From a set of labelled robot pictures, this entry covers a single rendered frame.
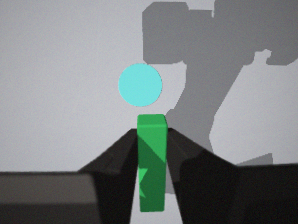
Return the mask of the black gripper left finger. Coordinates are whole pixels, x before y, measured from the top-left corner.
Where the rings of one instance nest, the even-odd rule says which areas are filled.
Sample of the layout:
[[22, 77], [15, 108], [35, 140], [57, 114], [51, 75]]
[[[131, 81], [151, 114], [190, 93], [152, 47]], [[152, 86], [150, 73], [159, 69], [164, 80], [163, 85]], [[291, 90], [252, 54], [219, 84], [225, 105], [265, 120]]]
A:
[[135, 128], [78, 171], [0, 172], [0, 224], [130, 224], [137, 170]]

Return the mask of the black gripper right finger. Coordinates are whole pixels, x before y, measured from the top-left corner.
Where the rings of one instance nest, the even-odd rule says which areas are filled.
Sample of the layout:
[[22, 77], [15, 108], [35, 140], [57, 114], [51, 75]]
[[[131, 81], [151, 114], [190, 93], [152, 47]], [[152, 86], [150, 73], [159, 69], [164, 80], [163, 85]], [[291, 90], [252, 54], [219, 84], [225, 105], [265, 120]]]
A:
[[166, 158], [183, 224], [241, 224], [253, 201], [298, 197], [298, 163], [236, 166], [173, 128]]

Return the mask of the green rectangular post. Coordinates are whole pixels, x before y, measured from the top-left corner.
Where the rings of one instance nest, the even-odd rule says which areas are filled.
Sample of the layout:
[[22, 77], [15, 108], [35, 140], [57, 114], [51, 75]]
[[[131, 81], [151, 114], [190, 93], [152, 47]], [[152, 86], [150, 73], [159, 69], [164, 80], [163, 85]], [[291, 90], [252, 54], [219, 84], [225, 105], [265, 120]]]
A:
[[138, 171], [140, 212], [163, 212], [168, 124], [164, 114], [139, 114]]

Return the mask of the cyan circle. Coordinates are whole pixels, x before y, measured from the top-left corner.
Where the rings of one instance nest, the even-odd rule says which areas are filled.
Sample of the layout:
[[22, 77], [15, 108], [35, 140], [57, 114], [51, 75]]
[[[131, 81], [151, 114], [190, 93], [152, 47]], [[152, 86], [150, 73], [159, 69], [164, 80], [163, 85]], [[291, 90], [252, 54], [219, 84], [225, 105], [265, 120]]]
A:
[[134, 106], [147, 106], [159, 97], [162, 80], [159, 73], [147, 64], [133, 64], [120, 75], [118, 82], [122, 98]]

